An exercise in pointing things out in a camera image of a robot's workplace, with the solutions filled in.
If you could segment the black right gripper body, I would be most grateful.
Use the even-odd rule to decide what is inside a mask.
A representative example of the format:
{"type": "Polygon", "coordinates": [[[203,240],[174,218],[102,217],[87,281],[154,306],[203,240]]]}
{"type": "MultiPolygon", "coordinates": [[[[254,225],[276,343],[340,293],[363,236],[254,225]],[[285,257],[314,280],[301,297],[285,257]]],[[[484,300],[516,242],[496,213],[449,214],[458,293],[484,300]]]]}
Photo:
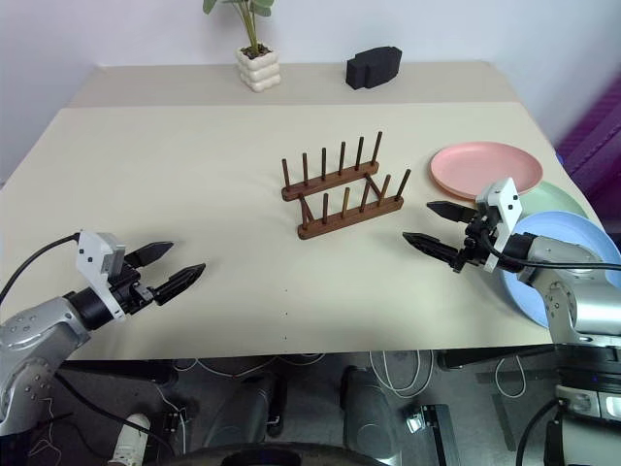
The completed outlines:
{"type": "Polygon", "coordinates": [[[491,255],[489,250],[495,243],[495,233],[496,224],[493,218],[475,214],[467,223],[466,238],[452,261],[452,270],[460,273],[467,263],[474,266],[484,265],[491,255]]]}

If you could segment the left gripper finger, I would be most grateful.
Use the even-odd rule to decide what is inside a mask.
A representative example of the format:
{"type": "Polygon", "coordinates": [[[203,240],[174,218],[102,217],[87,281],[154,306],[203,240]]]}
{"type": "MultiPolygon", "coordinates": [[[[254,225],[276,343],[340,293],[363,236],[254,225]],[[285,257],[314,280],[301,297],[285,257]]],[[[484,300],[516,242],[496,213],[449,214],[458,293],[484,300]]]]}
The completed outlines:
{"type": "Polygon", "coordinates": [[[154,301],[158,306],[171,301],[192,286],[206,269],[205,263],[185,267],[154,289],[154,301]]]}
{"type": "Polygon", "coordinates": [[[174,243],[171,241],[153,242],[126,255],[126,263],[132,268],[143,268],[159,260],[174,243]]]}

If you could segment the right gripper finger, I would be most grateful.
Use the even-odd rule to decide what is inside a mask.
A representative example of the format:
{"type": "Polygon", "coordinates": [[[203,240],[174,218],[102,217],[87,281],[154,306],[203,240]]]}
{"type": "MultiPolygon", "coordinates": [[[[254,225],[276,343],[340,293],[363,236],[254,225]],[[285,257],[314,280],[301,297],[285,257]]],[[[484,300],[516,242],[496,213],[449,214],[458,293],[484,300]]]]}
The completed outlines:
{"type": "Polygon", "coordinates": [[[478,216],[478,211],[450,201],[431,201],[426,207],[442,218],[454,221],[471,223],[478,216]]]}
{"type": "Polygon", "coordinates": [[[456,248],[445,245],[437,238],[423,233],[403,232],[402,236],[411,246],[424,254],[436,258],[450,267],[455,265],[459,252],[456,248]]]}

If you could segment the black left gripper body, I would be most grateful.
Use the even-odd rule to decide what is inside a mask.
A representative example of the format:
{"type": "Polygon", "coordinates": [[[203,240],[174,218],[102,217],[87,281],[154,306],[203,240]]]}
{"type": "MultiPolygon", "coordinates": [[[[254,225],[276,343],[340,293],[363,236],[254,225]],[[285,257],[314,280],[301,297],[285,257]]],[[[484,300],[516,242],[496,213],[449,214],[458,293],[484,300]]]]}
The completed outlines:
{"type": "Polygon", "coordinates": [[[124,262],[120,272],[108,279],[109,290],[125,315],[134,315],[152,303],[160,306],[154,289],[141,283],[141,274],[124,262]]]}

